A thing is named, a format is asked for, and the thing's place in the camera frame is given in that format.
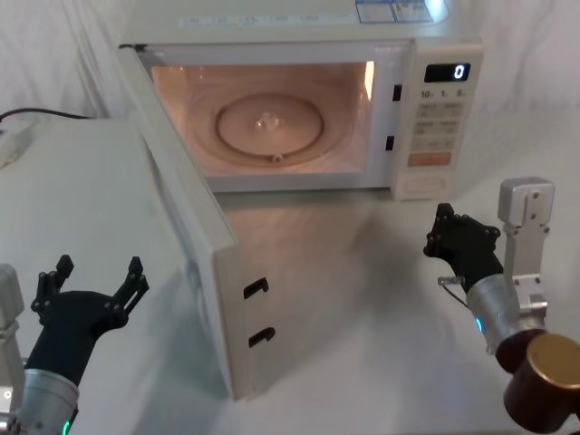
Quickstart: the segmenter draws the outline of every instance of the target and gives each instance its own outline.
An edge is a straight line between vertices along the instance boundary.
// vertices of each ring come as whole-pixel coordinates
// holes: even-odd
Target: wire
[[[440,286],[443,287],[443,290],[445,290],[447,293],[449,293],[449,296],[451,296],[457,302],[459,302],[460,304],[465,306],[467,309],[469,309],[468,305],[465,302],[463,302],[457,295],[455,295],[451,290],[449,290],[446,285],[440,284]]]
[[[90,119],[90,117],[88,117],[88,116],[75,115],[73,113],[65,113],[63,111],[51,111],[50,109],[39,109],[39,108],[35,108],[35,107],[23,107],[22,109],[14,109],[13,111],[7,111],[6,113],[1,114],[0,115],[0,122],[2,122],[4,120],[4,118],[7,118],[9,116],[16,115],[18,113],[30,113],[30,112],[47,113],[49,115],[62,116],[63,118],[71,118],[73,120],[89,120]]]

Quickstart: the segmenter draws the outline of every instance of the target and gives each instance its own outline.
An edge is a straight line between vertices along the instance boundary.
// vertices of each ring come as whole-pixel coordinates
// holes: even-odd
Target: white table
[[[377,191],[219,197],[251,254],[250,274],[267,270],[270,308],[285,307],[264,367],[265,381],[275,382],[234,403],[137,133],[123,121],[55,121],[37,134],[43,139],[0,170],[0,261],[17,268],[26,305],[37,273],[64,253],[76,264],[66,289],[113,293],[133,255],[151,286],[129,324],[95,347],[72,435],[517,430],[501,400],[508,376],[486,355],[470,313],[437,287],[450,268],[421,253],[434,202],[395,203]],[[576,340],[579,139],[580,111],[474,115],[451,201],[499,225],[502,179],[555,182],[547,321]],[[20,317],[23,355],[40,332],[35,317]]]

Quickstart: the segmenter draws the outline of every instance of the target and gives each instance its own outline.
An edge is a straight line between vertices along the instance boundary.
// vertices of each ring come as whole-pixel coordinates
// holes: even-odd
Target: open microwave door
[[[232,397],[247,396],[255,389],[252,347],[262,338],[269,340],[274,332],[273,328],[256,330],[252,319],[260,317],[259,305],[245,301],[248,289],[256,290],[260,283],[248,287],[237,239],[198,165],[183,147],[139,56],[132,48],[122,48],[117,60],[134,102],[133,116],[181,221],[185,232],[181,236],[194,251],[203,296],[197,302],[204,305],[198,308],[218,364]]]

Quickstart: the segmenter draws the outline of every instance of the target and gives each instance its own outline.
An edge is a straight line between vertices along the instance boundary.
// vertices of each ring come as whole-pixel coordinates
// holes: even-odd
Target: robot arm
[[[104,333],[127,324],[149,289],[138,257],[131,260],[114,296],[60,293],[72,270],[71,259],[62,256],[56,271],[39,275],[32,309],[43,331],[23,368],[14,337],[15,318],[24,310],[22,295],[14,269],[0,266],[0,311],[5,319],[0,324],[5,338],[0,349],[0,393],[4,391],[5,399],[0,402],[0,435],[65,435],[78,412],[78,385],[94,345]]]
[[[494,251],[500,232],[440,204],[427,235],[427,256],[445,260],[462,284],[466,306],[485,336],[488,352],[514,377],[507,412],[538,433],[556,431],[580,412],[580,344],[548,333],[540,267],[554,185],[544,179],[508,179],[498,216],[507,234],[504,267]]]

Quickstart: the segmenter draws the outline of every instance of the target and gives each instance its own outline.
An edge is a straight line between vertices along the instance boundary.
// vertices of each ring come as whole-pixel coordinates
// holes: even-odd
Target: white microwave
[[[234,398],[276,335],[216,192],[445,198],[483,47],[460,0],[139,0],[117,52]]]

